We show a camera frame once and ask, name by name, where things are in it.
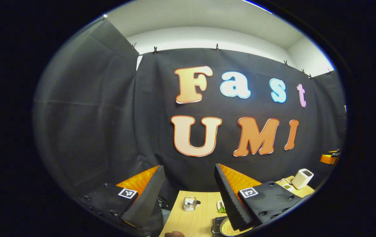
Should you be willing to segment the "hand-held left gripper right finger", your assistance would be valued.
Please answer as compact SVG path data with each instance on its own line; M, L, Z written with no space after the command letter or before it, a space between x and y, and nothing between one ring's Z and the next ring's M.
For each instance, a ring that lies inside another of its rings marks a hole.
M259 182L223 164L214 177L227 217L235 230L244 231L272 222L310 196L281 181Z

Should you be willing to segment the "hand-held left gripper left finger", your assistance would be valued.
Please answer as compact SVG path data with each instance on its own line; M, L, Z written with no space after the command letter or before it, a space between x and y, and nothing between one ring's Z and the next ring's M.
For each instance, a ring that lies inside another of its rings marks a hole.
M114 225L143 228L152 215L164 181L164 167L158 165L118 184L105 183L81 196L79 201Z

